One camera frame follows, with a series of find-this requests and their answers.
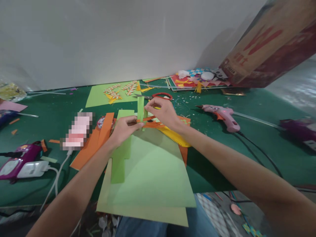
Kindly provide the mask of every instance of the red scissors handle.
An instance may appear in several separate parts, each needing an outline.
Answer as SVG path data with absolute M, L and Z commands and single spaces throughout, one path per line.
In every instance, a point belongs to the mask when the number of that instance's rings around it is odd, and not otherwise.
M 152 95 L 152 98 L 154 98 L 154 97 L 159 97 L 159 98 L 162 98 L 162 99 L 172 100 L 172 96 L 171 96 L 170 94 L 168 94 L 168 93 L 163 93 L 163 92 L 153 94 L 153 95 Z

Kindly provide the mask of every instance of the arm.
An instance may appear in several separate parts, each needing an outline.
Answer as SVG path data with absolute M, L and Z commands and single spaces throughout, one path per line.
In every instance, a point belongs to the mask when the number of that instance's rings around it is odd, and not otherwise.
M 291 236 L 309 236 L 316 232 L 316 205 L 284 179 L 243 154 L 184 125 L 177 118 L 170 101 L 154 98 L 145 109 L 205 156 L 239 191 L 260 207 L 275 229 Z
M 74 176 L 34 224 L 30 236 L 69 237 L 84 213 L 100 175 L 113 151 L 144 124 L 136 116 L 120 118 L 108 141 Z

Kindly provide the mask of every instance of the left hand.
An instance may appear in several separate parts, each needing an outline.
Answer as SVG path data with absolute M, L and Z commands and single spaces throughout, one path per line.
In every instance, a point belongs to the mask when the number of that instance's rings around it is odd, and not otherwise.
M 144 126 L 143 122 L 137 123 L 136 120 L 136 116 L 119 118 L 109 140 L 119 147 L 133 132 Z

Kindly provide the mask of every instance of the jeans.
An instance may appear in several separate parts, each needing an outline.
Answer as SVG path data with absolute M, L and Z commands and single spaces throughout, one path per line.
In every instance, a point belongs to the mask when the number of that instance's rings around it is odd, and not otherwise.
M 196 208 L 186 208 L 189 227 L 162 222 L 148 221 L 132 217 L 122 217 L 116 237 L 218 237 L 209 217 L 202 208 L 196 194 Z

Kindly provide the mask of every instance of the pink glue gun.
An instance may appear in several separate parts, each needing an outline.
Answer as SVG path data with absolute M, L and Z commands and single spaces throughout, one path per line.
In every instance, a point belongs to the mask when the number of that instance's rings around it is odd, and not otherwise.
M 226 124 L 227 131 L 233 133 L 240 130 L 240 126 L 231 116 L 234 113 L 232 109 L 215 105 L 196 105 L 196 107 L 203 109 L 205 112 L 216 114 L 217 120 L 223 120 Z

